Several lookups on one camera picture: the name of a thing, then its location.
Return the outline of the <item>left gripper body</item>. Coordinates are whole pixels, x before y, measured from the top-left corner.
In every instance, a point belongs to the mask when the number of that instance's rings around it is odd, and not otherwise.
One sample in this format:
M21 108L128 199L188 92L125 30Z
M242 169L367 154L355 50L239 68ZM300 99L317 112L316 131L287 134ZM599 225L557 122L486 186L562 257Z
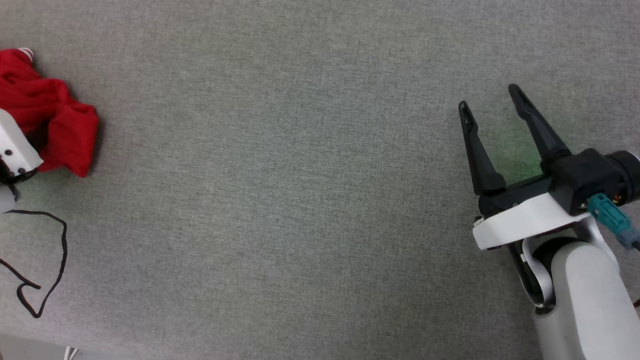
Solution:
M9 112L0 110L1 182L15 184L32 177L44 163Z

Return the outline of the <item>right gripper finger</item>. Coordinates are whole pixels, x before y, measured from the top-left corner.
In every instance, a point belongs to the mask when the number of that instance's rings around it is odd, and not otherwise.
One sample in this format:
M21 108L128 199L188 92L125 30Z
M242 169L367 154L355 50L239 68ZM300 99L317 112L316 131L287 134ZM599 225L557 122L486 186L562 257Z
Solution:
M496 171L478 134L478 124L466 101L458 104L462 139L466 150L474 194L493 195L506 187L503 176Z
M551 174L551 167L572 152L551 127L533 102L517 84L509 84L508 92L519 118L525 121L541 158L542 173Z

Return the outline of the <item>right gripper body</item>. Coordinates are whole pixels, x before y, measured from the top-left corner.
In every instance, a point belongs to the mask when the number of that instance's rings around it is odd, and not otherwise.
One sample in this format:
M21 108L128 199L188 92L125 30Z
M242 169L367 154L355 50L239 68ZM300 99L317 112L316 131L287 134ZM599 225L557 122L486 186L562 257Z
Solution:
M481 215L473 224L472 235L481 250L550 233L589 215L570 215L560 207L548 192L551 178L544 175L509 186L501 175L489 181L471 180Z

